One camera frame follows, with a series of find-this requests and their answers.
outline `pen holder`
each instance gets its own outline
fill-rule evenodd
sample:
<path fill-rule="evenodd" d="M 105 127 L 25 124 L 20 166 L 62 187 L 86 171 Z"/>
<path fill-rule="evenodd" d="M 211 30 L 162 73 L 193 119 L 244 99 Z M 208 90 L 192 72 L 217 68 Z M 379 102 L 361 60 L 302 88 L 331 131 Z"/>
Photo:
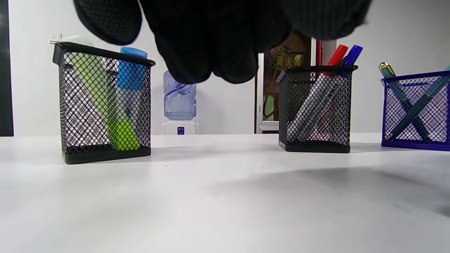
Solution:
<path fill-rule="evenodd" d="M 67 164 L 151 154 L 150 68 L 154 61 L 60 42 L 55 44 L 53 62 L 59 66 L 61 141 Z M 142 88 L 126 95 L 117 87 L 123 62 L 144 68 Z M 124 109 L 128 100 L 137 107 L 132 113 Z"/>
<path fill-rule="evenodd" d="M 381 145 L 450 151 L 449 81 L 450 71 L 382 79 L 384 110 Z M 401 90 L 396 91 L 394 85 L 400 86 Z M 416 116 L 407 117 L 414 110 L 412 115 Z"/>
<path fill-rule="evenodd" d="M 279 145 L 290 152 L 350 152 L 351 77 L 357 66 L 284 69 Z"/>

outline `black glove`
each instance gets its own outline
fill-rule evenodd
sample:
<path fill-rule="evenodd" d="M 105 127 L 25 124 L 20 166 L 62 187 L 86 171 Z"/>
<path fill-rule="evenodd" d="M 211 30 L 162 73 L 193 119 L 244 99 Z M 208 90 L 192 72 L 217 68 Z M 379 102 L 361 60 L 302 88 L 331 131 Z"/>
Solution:
<path fill-rule="evenodd" d="M 231 83 L 252 79 L 257 55 L 292 27 L 320 40 L 362 24 L 371 0 L 139 0 L 173 77 L 200 83 L 213 72 Z M 142 23 L 138 0 L 74 0 L 86 28 L 115 45 L 132 43 Z"/>

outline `table surface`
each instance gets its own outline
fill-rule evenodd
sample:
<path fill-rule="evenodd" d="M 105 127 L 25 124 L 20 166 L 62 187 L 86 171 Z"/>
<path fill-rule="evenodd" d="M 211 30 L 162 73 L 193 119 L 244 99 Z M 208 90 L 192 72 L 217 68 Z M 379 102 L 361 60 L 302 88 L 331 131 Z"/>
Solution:
<path fill-rule="evenodd" d="M 152 136 L 150 157 L 65 165 L 59 137 L 0 138 L 0 252 L 450 252 L 450 153 L 379 140 Z"/>

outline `water bottle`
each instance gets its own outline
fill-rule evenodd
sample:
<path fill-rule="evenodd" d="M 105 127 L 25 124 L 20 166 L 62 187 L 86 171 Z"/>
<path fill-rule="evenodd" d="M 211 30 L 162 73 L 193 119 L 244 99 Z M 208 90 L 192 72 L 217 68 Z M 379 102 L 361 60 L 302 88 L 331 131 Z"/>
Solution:
<path fill-rule="evenodd" d="M 122 47 L 122 54 L 146 59 L 147 53 L 136 48 Z M 117 95 L 133 127 L 136 126 L 139 114 L 145 66 L 127 61 L 119 61 L 117 73 Z"/>
<path fill-rule="evenodd" d="M 192 120 L 197 116 L 196 84 L 182 84 L 166 71 L 164 80 L 164 116 L 170 120 Z"/>

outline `plastic water jug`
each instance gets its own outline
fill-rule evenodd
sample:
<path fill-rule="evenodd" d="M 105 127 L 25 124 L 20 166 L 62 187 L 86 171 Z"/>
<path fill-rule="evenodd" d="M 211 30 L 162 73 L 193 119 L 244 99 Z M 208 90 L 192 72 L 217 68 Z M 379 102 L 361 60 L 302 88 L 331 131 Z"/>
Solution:
<path fill-rule="evenodd" d="M 197 116 L 196 84 L 182 84 L 166 71 L 164 81 L 164 116 L 170 120 L 192 120 Z"/>

